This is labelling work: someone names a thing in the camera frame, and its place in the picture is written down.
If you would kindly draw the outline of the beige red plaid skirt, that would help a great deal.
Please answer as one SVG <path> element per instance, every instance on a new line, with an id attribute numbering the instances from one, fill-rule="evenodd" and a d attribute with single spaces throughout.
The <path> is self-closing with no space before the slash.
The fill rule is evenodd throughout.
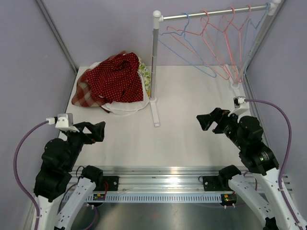
<path id="1" fill-rule="evenodd" d="M 117 55 L 113 55 L 109 57 L 106 60 L 113 59 Z M 99 101 L 97 101 L 92 95 L 91 95 L 91 87 L 89 86 L 89 83 L 87 81 L 86 73 L 91 71 L 93 68 L 87 69 L 81 77 L 77 80 L 76 83 L 76 92 L 71 100 L 71 103 L 76 106 L 81 107 L 98 107 L 102 106 L 103 104 Z"/>

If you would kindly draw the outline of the white pleated skirt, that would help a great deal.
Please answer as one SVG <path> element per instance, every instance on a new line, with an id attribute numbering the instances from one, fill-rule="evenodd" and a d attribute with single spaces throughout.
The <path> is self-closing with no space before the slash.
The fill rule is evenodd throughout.
<path id="1" fill-rule="evenodd" d="M 90 66 L 90 68 L 95 67 L 98 65 L 99 62 L 96 62 Z M 120 103 L 120 102 L 113 102 L 113 103 L 106 103 L 102 105 L 105 109 L 108 109 L 110 112 L 117 114 L 117 115 L 128 115 L 133 114 L 144 107 L 149 103 L 149 96 L 145 90 L 144 82 L 142 76 L 138 73 L 141 81 L 142 81 L 142 89 L 143 89 L 143 100 L 140 102 L 133 102 L 133 103 Z"/>

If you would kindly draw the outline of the blue wire hanger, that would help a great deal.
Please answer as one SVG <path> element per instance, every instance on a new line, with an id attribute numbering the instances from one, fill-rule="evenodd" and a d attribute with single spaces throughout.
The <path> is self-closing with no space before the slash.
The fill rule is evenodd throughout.
<path id="1" fill-rule="evenodd" d="M 242 74 L 241 79 L 244 79 L 247 68 L 254 57 L 256 50 L 259 48 L 264 34 L 267 32 L 271 19 L 274 15 L 276 7 L 274 3 L 268 2 L 265 5 L 264 13 L 256 22 L 249 19 L 246 25 L 244 40 L 243 40 L 243 64 L 240 70 Z"/>

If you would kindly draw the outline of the red polka dot skirt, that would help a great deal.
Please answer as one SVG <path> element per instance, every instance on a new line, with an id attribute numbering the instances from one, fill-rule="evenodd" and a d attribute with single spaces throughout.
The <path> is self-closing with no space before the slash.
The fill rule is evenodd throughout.
<path id="1" fill-rule="evenodd" d="M 133 103 L 143 100 L 138 75 L 139 59 L 131 52 L 105 60 L 86 73 L 91 95 L 102 104 Z"/>

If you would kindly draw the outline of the lemon print skirt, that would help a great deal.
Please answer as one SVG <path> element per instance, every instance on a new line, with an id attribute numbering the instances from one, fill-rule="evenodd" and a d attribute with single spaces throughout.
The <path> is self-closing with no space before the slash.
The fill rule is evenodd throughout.
<path id="1" fill-rule="evenodd" d="M 142 76 L 145 90 L 147 92 L 147 95 L 150 96 L 150 87 L 151 87 L 151 73 L 145 63 L 143 62 L 141 57 L 138 57 L 139 59 L 139 68 L 138 73 Z"/>

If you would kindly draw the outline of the pink wire hanger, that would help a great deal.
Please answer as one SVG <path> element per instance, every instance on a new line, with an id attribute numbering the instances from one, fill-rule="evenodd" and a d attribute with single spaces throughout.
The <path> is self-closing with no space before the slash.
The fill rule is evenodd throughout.
<path id="1" fill-rule="evenodd" d="M 247 5 L 248 11 L 245 12 L 245 19 L 238 20 L 236 19 L 236 10 L 233 7 L 229 7 L 232 11 L 232 17 L 229 18 L 227 15 L 222 16 L 222 25 L 224 29 L 224 36 L 226 47 L 229 53 L 229 57 L 231 60 L 231 70 L 234 72 L 235 76 L 231 77 L 234 84 L 241 83 L 243 81 L 243 54 L 244 54 L 244 46 L 245 43 L 243 40 L 243 31 L 245 29 L 246 24 L 248 23 L 250 14 L 251 14 L 251 6 Z M 236 32 L 237 33 L 237 41 L 236 45 L 233 46 L 233 40 L 236 38 L 234 36 L 228 36 L 228 32 Z"/>

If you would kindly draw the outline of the pink hanger with plaid skirt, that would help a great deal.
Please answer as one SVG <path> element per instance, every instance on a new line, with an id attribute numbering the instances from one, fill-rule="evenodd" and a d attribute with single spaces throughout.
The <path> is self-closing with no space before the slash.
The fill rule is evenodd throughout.
<path id="1" fill-rule="evenodd" d="M 207 28 L 212 27 L 219 32 L 224 34 L 224 30 L 220 30 L 218 27 L 215 27 L 210 23 L 210 17 L 208 15 L 200 17 L 200 23 L 202 26 L 202 30 L 199 33 L 188 31 L 187 28 L 190 23 L 191 17 L 187 13 L 183 13 L 187 17 L 187 23 L 185 24 L 183 29 L 177 29 L 172 26 L 166 27 L 166 32 L 164 34 L 171 35 L 174 39 L 176 39 L 179 43 L 181 43 L 186 49 L 188 49 L 191 53 L 193 53 L 199 60 L 201 60 L 202 65 L 207 67 L 213 72 L 210 74 L 205 72 L 208 76 L 212 78 L 216 78 L 217 76 L 222 77 L 224 80 L 229 80 L 232 77 L 230 70 L 226 66 L 223 56 L 218 50 L 216 44 L 213 42 L 213 39 L 208 33 Z M 195 46 L 190 40 L 190 36 L 199 37 L 200 45 Z M 205 60 L 206 55 L 212 55 L 217 62 L 217 66 L 220 67 L 224 72 L 220 73 L 216 69 L 213 68 L 213 65 L 209 64 Z"/>

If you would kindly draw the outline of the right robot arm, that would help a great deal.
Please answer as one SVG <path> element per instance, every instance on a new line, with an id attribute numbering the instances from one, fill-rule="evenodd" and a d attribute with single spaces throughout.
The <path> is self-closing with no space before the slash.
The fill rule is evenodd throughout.
<path id="1" fill-rule="evenodd" d="M 196 116 L 202 130 L 207 131 L 213 123 L 215 134 L 226 135 L 239 149 L 241 162 L 262 187 L 261 196 L 246 181 L 240 170 L 233 165 L 219 171 L 218 185 L 231 189 L 253 211 L 265 230 L 305 230 L 307 222 L 300 215 L 286 189 L 279 163 L 262 141 L 263 129 L 253 116 L 238 115 L 221 108 Z"/>

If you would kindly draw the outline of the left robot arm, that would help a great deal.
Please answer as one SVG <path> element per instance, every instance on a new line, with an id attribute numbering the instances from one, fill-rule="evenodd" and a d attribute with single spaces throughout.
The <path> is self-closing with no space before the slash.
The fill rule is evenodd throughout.
<path id="1" fill-rule="evenodd" d="M 104 185 L 103 171 L 88 165 L 82 170 L 77 186 L 67 203 L 60 204 L 72 179 L 71 172 L 84 145 L 103 142 L 104 121 L 95 125 L 81 122 L 76 131 L 65 131 L 66 140 L 50 140 L 42 154 L 42 166 L 35 179 L 35 230 L 69 230 L 89 194 Z"/>

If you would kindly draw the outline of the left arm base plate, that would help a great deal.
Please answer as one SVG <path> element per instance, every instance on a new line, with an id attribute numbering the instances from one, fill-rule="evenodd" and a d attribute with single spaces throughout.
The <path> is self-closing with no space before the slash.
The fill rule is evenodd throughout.
<path id="1" fill-rule="evenodd" d="M 103 176 L 102 179 L 98 179 L 98 184 L 94 191 L 118 191 L 119 177 L 118 176 Z"/>

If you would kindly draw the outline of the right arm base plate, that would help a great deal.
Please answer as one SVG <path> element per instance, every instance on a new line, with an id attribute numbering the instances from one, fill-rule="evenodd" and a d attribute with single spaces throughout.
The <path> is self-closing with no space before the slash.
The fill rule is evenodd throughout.
<path id="1" fill-rule="evenodd" d="M 206 192 L 226 192 L 232 191 L 228 185 L 228 181 L 221 179 L 220 176 L 203 176 L 202 177 L 204 191 Z"/>

